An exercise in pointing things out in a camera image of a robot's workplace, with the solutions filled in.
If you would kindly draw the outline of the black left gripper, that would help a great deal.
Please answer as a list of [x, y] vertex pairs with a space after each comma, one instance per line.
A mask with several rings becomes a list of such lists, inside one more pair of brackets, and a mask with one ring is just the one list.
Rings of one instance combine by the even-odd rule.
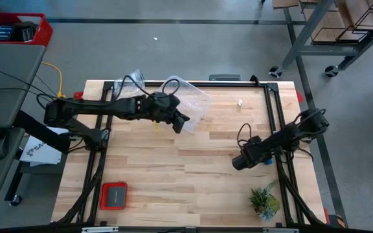
[[180, 99], [174, 94], [166, 94], [163, 92], [154, 92], [150, 95], [150, 117], [156, 122], [166, 122], [172, 124], [172, 129], [175, 133], [180, 134], [185, 122], [190, 120], [177, 110], [177, 106], [181, 103]]

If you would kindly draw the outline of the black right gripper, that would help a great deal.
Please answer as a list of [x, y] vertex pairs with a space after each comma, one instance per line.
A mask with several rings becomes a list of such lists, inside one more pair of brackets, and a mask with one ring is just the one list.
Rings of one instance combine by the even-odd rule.
[[232, 166], [236, 170], [253, 168], [259, 163], [269, 160], [269, 152], [262, 146], [260, 137], [252, 137], [249, 140], [239, 140], [240, 154], [232, 159]]

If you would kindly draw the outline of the clear plastic container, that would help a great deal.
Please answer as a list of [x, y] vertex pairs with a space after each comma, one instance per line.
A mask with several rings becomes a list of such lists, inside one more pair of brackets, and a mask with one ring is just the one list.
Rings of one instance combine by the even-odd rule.
[[190, 118], [184, 123], [182, 132], [194, 133], [212, 104], [212, 97], [209, 94], [178, 76], [167, 78], [158, 91], [174, 94], [180, 100], [177, 109]]

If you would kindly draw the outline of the green succulent plant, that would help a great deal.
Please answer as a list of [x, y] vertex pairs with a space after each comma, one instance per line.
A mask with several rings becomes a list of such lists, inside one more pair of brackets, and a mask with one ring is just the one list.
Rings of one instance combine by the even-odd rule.
[[265, 188], [251, 190], [251, 206], [262, 221], [271, 221], [280, 210], [280, 201], [272, 194], [278, 180], [269, 183]]

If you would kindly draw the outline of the clear plastic bag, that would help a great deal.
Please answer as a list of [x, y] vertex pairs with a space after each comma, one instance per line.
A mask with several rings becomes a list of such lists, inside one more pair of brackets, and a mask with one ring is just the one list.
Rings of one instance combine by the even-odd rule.
[[140, 70], [125, 75], [114, 81], [112, 97], [115, 99], [128, 98], [142, 94], [145, 88], [144, 76]]

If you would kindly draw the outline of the black workbench caster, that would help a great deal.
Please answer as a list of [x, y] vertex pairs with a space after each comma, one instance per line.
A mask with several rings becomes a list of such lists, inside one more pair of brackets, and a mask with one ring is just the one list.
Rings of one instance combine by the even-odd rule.
[[335, 65], [330, 65], [325, 68], [323, 75], [329, 78], [336, 77], [339, 74], [339, 68]]
[[280, 78], [284, 72], [282, 66], [273, 66], [269, 70], [269, 75], [275, 78]]

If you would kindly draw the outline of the black box in tray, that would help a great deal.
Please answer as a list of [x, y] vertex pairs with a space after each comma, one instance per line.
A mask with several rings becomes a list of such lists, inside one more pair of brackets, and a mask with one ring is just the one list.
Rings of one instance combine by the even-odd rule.
[[111, 186], [107, 189], [106, 208], [123, 209], [126, 206], [126, 188], [124, 186]]

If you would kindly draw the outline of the red tray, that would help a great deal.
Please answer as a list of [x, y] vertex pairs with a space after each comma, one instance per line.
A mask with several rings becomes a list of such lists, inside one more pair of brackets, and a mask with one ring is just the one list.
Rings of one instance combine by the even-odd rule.
[[99, 209], [101, 209], [101, 210], [116, 210], [116, 209], [106, 208], [107, 189], [111, 186], [124, 186], [126, 188], [126, 195], [127, 195], [128, 184], [126, 182], [104, 183], [102, 185], [102, 192], [101, 192], [101, 196], [100, 196]]

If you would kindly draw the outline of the white printed paper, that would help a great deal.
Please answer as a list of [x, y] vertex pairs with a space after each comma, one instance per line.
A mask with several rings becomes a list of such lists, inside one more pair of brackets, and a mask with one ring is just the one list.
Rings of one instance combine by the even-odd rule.
[[61, 158], [62, 153], [60, 151], [33, 136], [29, 136], [19, 160], [28, 162], [30, 166], [39, 166], [59, 164]]

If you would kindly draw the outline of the red plastic basket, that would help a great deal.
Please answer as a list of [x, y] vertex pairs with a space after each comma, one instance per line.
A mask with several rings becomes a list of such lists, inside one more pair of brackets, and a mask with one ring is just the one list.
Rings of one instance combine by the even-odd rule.
[[15, 25], [16, 23], [31, 21], [38, 25], [34, 39], [30, 42], [21, 41], [0, 41], [2, 44], [24, 44], [48, 46], [53, 29], [46, 20], [45, 14], [41, 13], [0, 13], [0, 25]]

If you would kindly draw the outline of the black electronic device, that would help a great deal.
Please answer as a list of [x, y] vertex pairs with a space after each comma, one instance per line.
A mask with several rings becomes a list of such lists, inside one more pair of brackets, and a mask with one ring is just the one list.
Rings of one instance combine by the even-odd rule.
[[13, 25], [0, 25], [0, 41], [13, 41], [14, 31]]
[[30, 42], [34, 39], [38, 25], [31, 21], [14, 25], [13, 38], [15, 41]]

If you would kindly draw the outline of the black support beam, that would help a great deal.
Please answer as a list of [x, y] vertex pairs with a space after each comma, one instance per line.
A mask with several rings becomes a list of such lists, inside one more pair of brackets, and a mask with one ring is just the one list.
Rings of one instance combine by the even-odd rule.
[[[129, 227], [129, 226], [91, 226], [85, 223], [50, 223], [28, 227], [0, 228], [0, 233], [81, 233], [85, 227], [119, 227], [114, 233], [262, 233], [263, 228], [274, 227]], [[291, 225], [300, 233], [373, 233], [372, 230], [336, 228], [329, 225]]]

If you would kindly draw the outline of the black aluminium table frame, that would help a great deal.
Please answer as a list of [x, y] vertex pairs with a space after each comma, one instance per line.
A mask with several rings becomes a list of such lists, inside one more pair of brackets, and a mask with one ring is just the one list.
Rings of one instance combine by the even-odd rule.
[[279, 82], [265, 94], [250, 82], [208, 83], [212, 104], [194, 133], [174, 133], [149, 120], [114, 118], [103, 174], [104, 183], [128, 184], [123, 210], [101, 210], [89, 197], [84, 217], [134, 227], [272, 227], [283, 211], [262, 221], [251, 208], [251, 190], [277, 180], [275, 165], [235, 170], [237, 139], [266, 138], [271, 126], [291, 122], [300, 111], [295, 86]]

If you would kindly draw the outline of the silver bracket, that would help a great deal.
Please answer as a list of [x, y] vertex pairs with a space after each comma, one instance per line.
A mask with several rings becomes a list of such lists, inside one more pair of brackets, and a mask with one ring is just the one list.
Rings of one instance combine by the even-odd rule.
[[85, 227], [81, 233], [114, 233], [118, 231], [119, 227]]
[[300, 233], [299, 229], [295, 228], [263, 228], [262, 233]]

